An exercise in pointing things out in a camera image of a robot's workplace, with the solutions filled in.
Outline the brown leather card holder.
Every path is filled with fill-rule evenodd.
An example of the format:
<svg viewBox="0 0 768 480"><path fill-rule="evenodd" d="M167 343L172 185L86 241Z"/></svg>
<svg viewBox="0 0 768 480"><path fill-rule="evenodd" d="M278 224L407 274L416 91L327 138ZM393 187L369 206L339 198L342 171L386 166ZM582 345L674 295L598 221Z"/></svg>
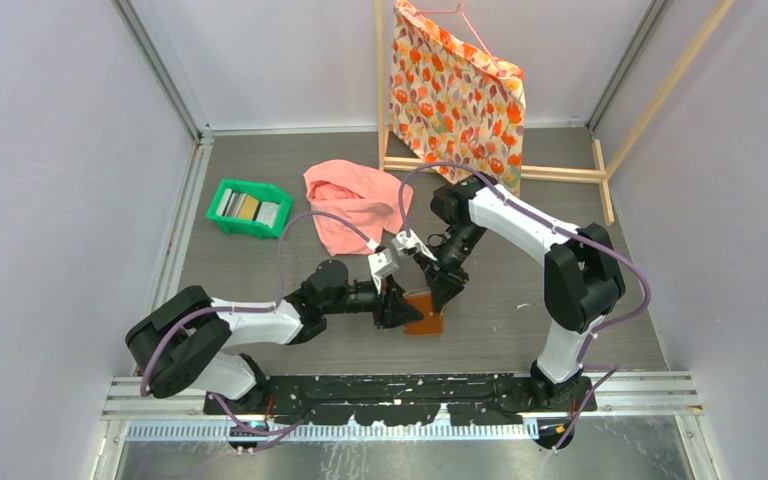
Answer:
<svg viewBox="0 0 768 480"><path fill-rule="evenodd" d="M434 309L432 295L428 288L408 291L404 295L407 303L423 314L418 321L404 325L406 335L413 337L439 336L444 332L444 314Z"/></svg>

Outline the green card tray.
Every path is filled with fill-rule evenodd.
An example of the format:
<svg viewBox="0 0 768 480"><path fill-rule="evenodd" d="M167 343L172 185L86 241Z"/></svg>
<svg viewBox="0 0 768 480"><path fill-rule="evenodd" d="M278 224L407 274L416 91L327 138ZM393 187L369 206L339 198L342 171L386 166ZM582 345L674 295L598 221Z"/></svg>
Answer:
<svg viewBox="0 0 768 480"><path fill-rule="evenodd" d="M224 234L277 239L293 203L293 198L275 185L223 178L205 217Z"/></svg>

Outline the stack of cards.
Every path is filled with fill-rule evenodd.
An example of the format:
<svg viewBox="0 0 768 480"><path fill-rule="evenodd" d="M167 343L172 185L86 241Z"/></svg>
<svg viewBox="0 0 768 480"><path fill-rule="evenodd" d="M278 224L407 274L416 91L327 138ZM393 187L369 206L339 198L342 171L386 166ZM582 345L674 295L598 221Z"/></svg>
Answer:
<svg viewBox="0 0 768 480"><path fill-rule="evenodd" d="M280 203L261 201L250 194L226 188L215 214L219 217L258 222L273 227L278 219L280 208Z"/></svg>

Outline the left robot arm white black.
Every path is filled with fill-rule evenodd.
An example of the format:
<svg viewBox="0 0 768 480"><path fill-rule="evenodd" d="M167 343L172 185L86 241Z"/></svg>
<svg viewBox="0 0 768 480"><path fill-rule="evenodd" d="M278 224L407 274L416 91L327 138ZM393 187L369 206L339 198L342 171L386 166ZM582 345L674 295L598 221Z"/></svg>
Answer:
<svg viewBox="0 0 768 480"><path fill-rule="evenodd" d="M355 313L370 314L381 329L424 317L392 277L351 281L344 263L326 260L276 303L227 301L189 286L132 327L125 343L142 372L141 396L163 399L193 388L253 414L265 405L265 377L234 348L306 343L325 331L329 316Z"/></svg>

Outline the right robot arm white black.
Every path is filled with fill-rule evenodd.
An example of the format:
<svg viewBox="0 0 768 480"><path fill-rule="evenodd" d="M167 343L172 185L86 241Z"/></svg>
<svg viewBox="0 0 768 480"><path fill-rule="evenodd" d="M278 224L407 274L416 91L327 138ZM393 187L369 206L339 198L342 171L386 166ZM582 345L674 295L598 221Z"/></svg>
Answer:
<svg viewBox="0 0 768 480"><path fill-rule="evenodd" d="M424 273L434 310L459 295L463 268L486 231L521 249L543 270L543 302L552 320L545 346L530 368L530 393L544 410L556 410L581 375L578 355L587 334L624 296L619 262L608 232L560 222L504 188L476 176L436 189L431 211L447 226L441 242L421 247L414 259Z"/></svg>

